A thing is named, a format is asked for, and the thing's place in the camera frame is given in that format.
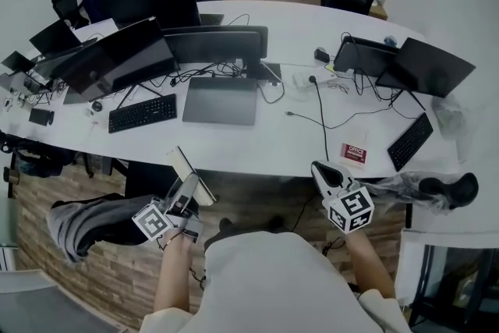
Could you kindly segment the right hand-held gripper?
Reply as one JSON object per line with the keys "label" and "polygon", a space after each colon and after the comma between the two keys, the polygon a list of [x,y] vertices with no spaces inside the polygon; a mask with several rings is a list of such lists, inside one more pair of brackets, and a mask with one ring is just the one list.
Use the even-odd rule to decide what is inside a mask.
{"label": "right hand-held gripper", "polygon": [[311,173],[323,197],[327,219],[348,235],[371,223],[374,205],[364,186],[354,180],[343,165],[330,161],[313,161]]}

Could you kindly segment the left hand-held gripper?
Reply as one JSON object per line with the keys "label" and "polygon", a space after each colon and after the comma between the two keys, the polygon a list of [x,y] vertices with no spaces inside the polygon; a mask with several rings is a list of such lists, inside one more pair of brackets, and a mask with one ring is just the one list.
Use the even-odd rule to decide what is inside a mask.
{"label": "left hand-held gripper", "polygon": [[185,208],[193,198],[199,184],[199,176],[191,172],[184,181],[177,178],[166,199],[149,197],[144,207],[132,216],[133,223],[150,241],[163,236],[167,231],[181,228],[194,243],[203,233],[203,224],[196,212]]}

